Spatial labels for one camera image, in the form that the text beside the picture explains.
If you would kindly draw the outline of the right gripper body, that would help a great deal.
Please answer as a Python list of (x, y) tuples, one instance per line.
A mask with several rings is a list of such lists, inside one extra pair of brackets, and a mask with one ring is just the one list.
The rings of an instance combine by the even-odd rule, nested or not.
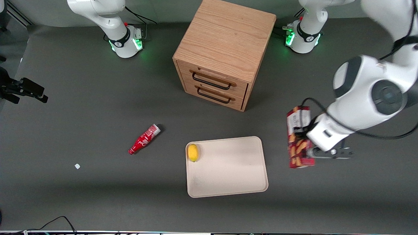
[(20, 98), (17, 95), (21, 94), (22, 79), (15, 80), (9, 77), (8, 72), (0, 67), (0, 95), (1, 99), (10, 101), (11, 103), (18, 104)]

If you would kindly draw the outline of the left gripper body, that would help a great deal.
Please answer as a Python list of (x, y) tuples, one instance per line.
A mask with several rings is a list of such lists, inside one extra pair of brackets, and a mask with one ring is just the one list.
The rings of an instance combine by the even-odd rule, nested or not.
[(327, 114), (321, 114), (307, 132), (307, 137), (322, 151), (329, 151), (352, 133), (354, 131), (342, 127)]

